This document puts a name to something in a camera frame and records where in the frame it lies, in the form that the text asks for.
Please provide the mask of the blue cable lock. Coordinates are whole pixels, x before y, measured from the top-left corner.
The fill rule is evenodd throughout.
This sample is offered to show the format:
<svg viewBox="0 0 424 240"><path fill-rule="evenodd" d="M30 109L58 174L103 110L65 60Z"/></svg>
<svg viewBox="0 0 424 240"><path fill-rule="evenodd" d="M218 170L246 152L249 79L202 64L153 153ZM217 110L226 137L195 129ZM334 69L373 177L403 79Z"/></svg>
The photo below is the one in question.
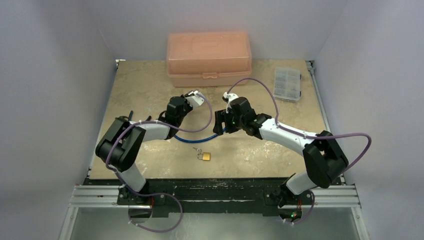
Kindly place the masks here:
<svg viewBox="0 0 424 240"><path fill-rule="evenodd" d="M183 137L178 136L178 134L177 134L178 132L189 133L189 134L192 134L192 133L196 134L196 133L202 133L202 132L212 133L212 130L210 130L208 128L203 129L202 131L196 131L196 132L181 131L181 130L177 130L177 129L174 129L174 128L170 128L169 131L170 132L171 131L176 131L176 134L173 136L173 138L175 138L177 141L180 141L180 142L185 143L185 144L202 144L202 143L206 143L206 142L212 141L212 140L214 140L214 139L216 139L216 138L218 138L220 136L217 133L213 133L212 135L207 136L207 137L203 137L203 138L186 139L186 138L183 138Z"/></svg>

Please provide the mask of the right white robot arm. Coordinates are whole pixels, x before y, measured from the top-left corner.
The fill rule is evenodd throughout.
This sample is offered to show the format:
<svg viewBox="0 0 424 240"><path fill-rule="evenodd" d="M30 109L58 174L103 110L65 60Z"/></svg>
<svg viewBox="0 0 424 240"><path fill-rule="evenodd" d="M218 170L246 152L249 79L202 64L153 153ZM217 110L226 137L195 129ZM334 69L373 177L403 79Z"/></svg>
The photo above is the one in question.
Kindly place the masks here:
<svg viewBox="0 0 424 240"><path fill-rule="evenodd" d="M268 114L256 113L245 97L223 94L226 108L215 112L213 132L217 135L244 131L247 135L286 147L303 157L306 170L296 173L280 187L279 196L288 204L312 188L328 188L347 167L348 159L328 131L301 132L279 124Z"/></svg>

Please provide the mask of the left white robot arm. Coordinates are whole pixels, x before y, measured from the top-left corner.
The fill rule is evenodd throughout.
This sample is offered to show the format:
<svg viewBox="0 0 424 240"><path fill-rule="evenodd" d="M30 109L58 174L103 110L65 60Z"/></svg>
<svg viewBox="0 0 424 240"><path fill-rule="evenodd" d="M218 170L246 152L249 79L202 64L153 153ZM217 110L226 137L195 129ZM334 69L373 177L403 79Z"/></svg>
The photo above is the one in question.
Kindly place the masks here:
<svg viewBox="0 0 424 240"><path fill-rule="evenodd" d="M129 197L138 205L149 199L149 182L135 163L143 142L169 140L176 135L185 116L194 108L193 94L171 97L166 110L148 123L115 118L95 148L95 155L131 189Z"/></svg>

